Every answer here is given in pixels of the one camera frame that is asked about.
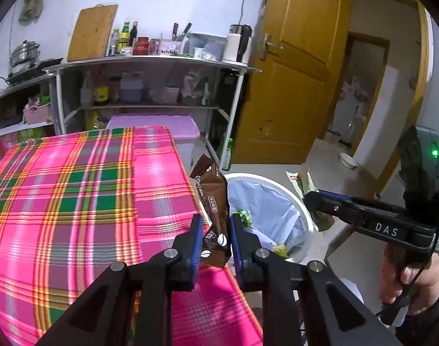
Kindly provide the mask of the person's right hand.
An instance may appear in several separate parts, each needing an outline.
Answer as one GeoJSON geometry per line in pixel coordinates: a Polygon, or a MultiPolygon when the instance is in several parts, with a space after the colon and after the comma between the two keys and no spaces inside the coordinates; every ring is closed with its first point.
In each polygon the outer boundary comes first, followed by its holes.
{"type": "Polygon", "coordinates": [[[418,315],[429,309],[439,298],[439,255],[433,253],[430,264],[419,273],[419,268],[405,267],[398,276],[397,266],[392,260],[393,245],[384,248],[384,262],[381,268],[381,282],[378,296],[381,302],[392,304],[406,285],[417,289],[417,297],[409,306],[409,315],[418,315]]]}

